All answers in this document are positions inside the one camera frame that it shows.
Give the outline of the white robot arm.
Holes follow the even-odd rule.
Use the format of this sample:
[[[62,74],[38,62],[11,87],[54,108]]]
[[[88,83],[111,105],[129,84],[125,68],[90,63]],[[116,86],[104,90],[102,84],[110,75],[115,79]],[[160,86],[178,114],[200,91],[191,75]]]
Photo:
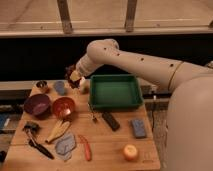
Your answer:
[[[172,93],[165,171],[213,171],[213,69],[125,52],[114,39],[92,41],[76,64],[79,76],[112,65]]]

